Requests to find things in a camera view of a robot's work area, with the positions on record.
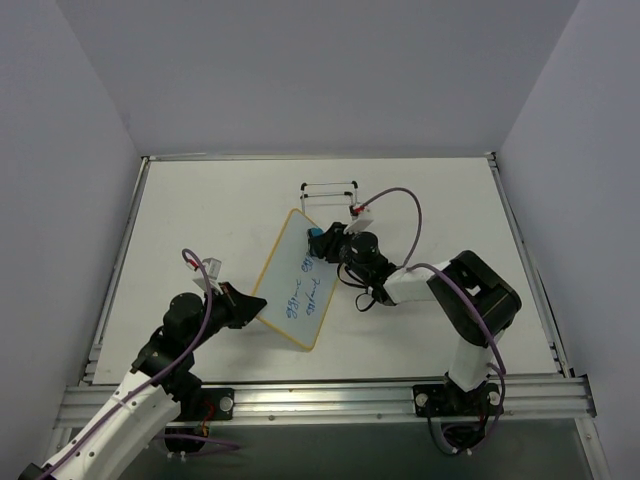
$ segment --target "black mounting plate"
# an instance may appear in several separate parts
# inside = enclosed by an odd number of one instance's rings
[[[498,413],[498,407],[489,403],[489,394],[491,392],[499,393],[498,386],[495,383],[485,383],[472,392],[462,394],[461,391],[454,391],[457,388],[451,384],[429,384],[413,386],[413,405],[418,417],[426,418],[427,414],[431,417],[477,417],[481,411],[481,406],[488,411],[490,416]],[[416,397],[420,394],[426,394],[427,403],[419,406],[416,403]]]
[[[230,398],[231,409],[227,412],[220,408],[220,401],[223,398]],[[233,405],[235,402],[233,388],[207,388],[203,386],[197,395],[190,401],[187,408],[182,408],[180,416],[176,418],[178,422],[201,422],[209,414],[207,402],[215,407],[211,421],[231,420],[233,418]]]

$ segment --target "cable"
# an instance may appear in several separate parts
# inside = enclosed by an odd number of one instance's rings
[[[358,305],[358,300],[360,299],[360,297],[362,297],[362,296],[364,296],[364,295],[369,295],[369,293],[368,293],[368,292],[364,292],[364,293],[361,293],[360,295],[358,295],[358,296],[356,297],[356,310],[358,310],[358,311],[359,311],[359,312],[361,312],[361,313],[362,313],[362,312],[368,312],[369,310],[371,310],[371,308],[372,308],[372,307],[375,305],[375,303],[376,303],[376,299],[375,299],[375,298],[372,298],[372,299],[371,299],[371,303],[369,303],[369,305],[367,305],[367,306],[366,306],[366,307],[364,307],[364,308],[360,308],[360,306]]]
[[[404,259],[404,262],[402,262],[402,265],[401,265],[401,267],[406,267],[407,264],[409,263],[409,260],[411,260],[411,257],[413,256],[413,252],[415,252],[416,247],[418,246],[418,241],[420,240],[420,232],[422,231],[422,207],[420,206],[420,200],[418,200],[418,197],[416,196],[416,194],[413,193],[408,188],[405,188],[405,187],[387,188],[386,190],[383,190],[382,192],[374,195],[369,200],[364,202],[362,204],[362,208],[367,207],[369,204],[375,202],[380,197],[382,197],[382,196],[384,196],[384,195],[386,195],[388,193],[391,193],[391,192],[405,192],[405,193],[411,195],[411,198],[413,198],[413,201],[416,202],[416,207],[418,208],[418,231],[416,232],[416,238],[413,241],[413,245],[411,245],[411,250],[409,250],[409,253],[407,254],[407,257]]]
[[[338,269],[337,269],[337,274],[338,274],[338,280],[340,280],[342,283],[344,283],[347,287],[353,287],[353,288],[360,288],[360,289],[367,289],[367,286],[363,283],[351,283],[351,282],[347,282],[346,280],[343,280],[343,278],[340,276],[340,269],[342,268],[342,265],[344,265],[343,263],[339,263],[338,264]],[[355,277],[353,277],[346,269],[345,267],[345,272],[347,272],[347,275],[349,275],[349,277],[352,280],[356,280],[358,281]]]
[[[240,450],[240,445],[228,440],[219,440],[217,438],[199,437],[198,435],[188,435],[183,433],[161,433],[153,437],[154,440],[192,440],[194,442],[211,443],[213,445],[221,445],[227,447],[229,451]]]
[[[195,253],[193,253],[188,248],[185,248],[182,250],[182,258],[184,259],[185,262],[188,262],[188,263],[190,263],[189,260],[191,259],[193,259],[193,261],[196,262],[196,264],[198,265],[198,268],[200,269],[200,272],[202,273],[202,276],[204,278],[204,283],[206,286],[207,308],[204,314],[204,320],[202,321],[202,325],[200,326],[200,330],[198,331],[197,335],[195,336],[191,344],[186,348],[186,350],[178,358],[176,358],[173,362],[171,362],[169,365],[167,365],[164,369],[162,369],[156,375],[151,377],[149,380],[144,382],[142,385],[134,389],[131,393],[125,396],[121,402],[117,403],[113,408],[108,410],[107,413],[105,413],[96,423],[93,424],[93,426],[87,431],[87,433],[85,433],[82,436],[82,438],[79,438],[77,440],[76,444],[71,449],[69,449],[69,451],[60,460],[58,460],[51,467],[49,467],[42,475],[40,475],[37,478],[37,480],[46,480],[49,476],[53,476],[53,472],[55,472],[58,468],[64,465],[65,462],[67,462],[67,460],[73,457],[73,455],[80,449],[80,447],[84,445],[84,443],[94,433],[96,433],[100,429],[100,427],[102,427],[105,423],[107,423],[107,421],[118,410],[120,410],[120,408],[122,408],[122,406],[125,403],[129,402],[132,398],[134,398],[136,395],[138,395],[140,392],[142,392],[145,388],[147,388],[152,383],[157,383],[159,380],[162,380],[164,377],[166,377],[169,374],[169,372],[171,372],[171,370],[173,370],[177,365],[182,363],[182,361],[191,352],[193,352],[198,346],[198,344],[200,343],[200,339],[202,338],[205,330],[207,329],[207,324],[209,323],[209,316],[211,315],[211,308],[213,305],[213,292],[211,290],[211,282],[209,281],[209,277],[207,276],[206,268],[204,267],[204,265],[202,264],[202,262],[200,261],[200,259]]]

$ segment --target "purple cable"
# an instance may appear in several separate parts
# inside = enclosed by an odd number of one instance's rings
[[[207,455],[214,455],[216,453],[227,453],[227,452],[235,452],[240,450],[240,445],[234,442],[229,442],[227,440],[218,440],[216,438],[206,438],[206,437],[198,437],[197,435],[187,435],[182,433],[171,433],[171,434],[159,434],[153,437],[154,440],[164,440],[164,439],[175,439],[175,440],[195,440],[197,442],[210,443],[213,445],[220,445],[224,447],[221,450],[213,450],[208,452],[194,452],[185,454],[187,457],[204,457]]]
[[[426,268],[427,270],[431,270],[438,278],[440,278],[444,283],[446,283],[449,286],[449,288],[451,288],[451,290],[453,290],[458,297],[460,297],[460,300],[462,300],[462,302],[467,307],[467,310],[469,311],[469,313],[471,313],[471,317],[476,322],[480,330],[482,330],[483,335],[485,336],[485,338],[487,339],[487,342],[489,343],[489,347],[491,347],[493,356],[496,357],[496,361],[498,362],[498,367],[496,367],[493,363],[487,364],[487,366],[491,368],[498,375],[498,378],[500,379],[500,386],[502,387],[502,391],[500,392],[500,402],[498,403],[498,413],[494,417],[493,422],[491,422],[491,426],[489,427],[489,430],[487,431],[487,434],[485,435],[484,439],[470,449],[470,450],[475,450],[489,437],[489,435],[491,435],[493,430],[496,428],[496,425],[498,424],[498,419],[500,418],[500,411],[502,410],[502,406],[504,404],[504,397],[505,397],[504,376],[507,373],[507,369],[504,365],[504,361],[502,360],[502,355],[500,355],[500,351],[498,350],[498,345],[496,344],[496,341],[493,338],[493,335],[491,335],[491,332],[485,325],[484,320],[482,319],[482,315],[480,315],[480,312],[478,312],[476,307],[473,305],[473,303],[471,303],[471,300],[469,300],[469,298],[464,294],[462,289],[458,287],[458,285],[456,285],[456,283],[453,280],[451,280],[448,276],[446,276],[444,273],[442,273],[433,265],[429,265],[428,263],[417,263],[413,267],[408,268],[407,271],[411,272],[412,270],[415,270],[417,268]]]
[[[416,238],[413,241],[413,245],[411,245],[411,250],[409,250],[407,258],[404,259],[404,262],[402,262],[402,265],[401,265],[401,267],[406,267],[407,264],[409,263],[409,260],[411,260],[411,257],[413,256],[413,252],[415,252],[416,247],[418,246],[418,240],[420,240],[420,232],[422,231],[422,207],[420,206],[420,200],[418,200],[418,197],[416,197],[416,194],[413,193],[408,188],[405,188],[405,187],[391,187],[391,188],[387,188],[386,190],[383,190],[382,192],[374,195],[369,200],[364,202],[362,204],[362,206],[366,207],[367,205],[375,202],[380,197],[386,195],[387,193],[391,193],[391,192],[408,193],[409,195],[411,195],[411,198],[413,198],[413,201],[416,202],[416,207],[418,208],[418,231],[416,232]]]
[[[87,433],[84,434],[84,436],[82,438],[78,439],[76,444],[60,460],[58,460],[51,467],[49,467],[42,475],[40,475],[37,478],[37,480],[46,480],[47,477],[49,477],[50,475],[53,475],[53,472],[55,472],[58,468],[60,468],[62,465],[64,465],[64,463],[67,460],[69,460],[78,451],[78,449],[80,449],[80,447],[94,433],[96,433],[100,429],[100,427],[102,427],[105,423],[107,423],[107,421],[118,410],[120,410],[120,408],[122,408],[123,404],[127,403],[129,400],[134,398],[136,395],[138,395],[141,391],[143,391],[145,388],[147,388],[152,383],[155,383],[155,382],[157,382],[159,380],[162,380],[165,376],[167,376],[169,374],[169,372],[171,372],[171,370],[173,370],[177,365],[179,365],[187,357],[187,355],[189,355],[191,352],[193,352],[196,349],[196,347],[198,346],[198,343],[200,343],[200,339],[204,335],[204,332],[205,332],[205,330],[207,328],[207,324],[209,323],[209,315],[211,314],[211,308],[212,308],[212,304],[213,304],[213,294],[211,292],[211,282],[209,281],[209,277],[207,276],[206,268],[204,267],[204,265],[202,264],[202,262],[200,261],[200,259],[198,258],[198,256],[195,253],[193,253],[188,248],[185,248],[185,249],[182,250],[182,258],[185,261],[189,261],[189,258],[187,257],[187,255],[190,256],[191,259],[193,259],[193,261],[196,262],[196,264],[198,265],[198,268],[200,269],[200,272],[202,273],[202,276],[204,278],[204,283],[205,283],[206,289],[207,289],[207,309],[205,311],[204,320],[202,321],[202,325],[200,326],[200,330],[198,331],[198,334],[195,336],[195,338],[193,339],[191,344],[187,347],[187,349],[178,358],[176,358],[171,364],[167,365],[164,369],[162,369],[156,375],[154,375],[149,380],[144,382],[138,388],[134,389],[131,393],[129,393],[126,397],[124,397],[121,402],[119,402],[113,408],[111,408],[111,410],[108,410],[107,413],[105,413],[102,416],[102,418],[100,418],[100,420],[98,420],[96,423],[93,424],[93,426],[87,431]]]

